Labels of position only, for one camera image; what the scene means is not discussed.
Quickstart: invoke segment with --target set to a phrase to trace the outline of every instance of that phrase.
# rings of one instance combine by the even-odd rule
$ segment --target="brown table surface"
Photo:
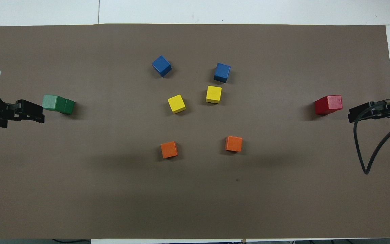
[[[390,237],[390,139],[366,176],[347,120],[390,97],[384,26],[0,27],[0,69],[5,102],[76,102],[0,128],[0,238]],[[316,116],[336,94],[344,109]],[[389,130],[360,123],[366,160]],[[179,155],[162,159],[169,141]]]

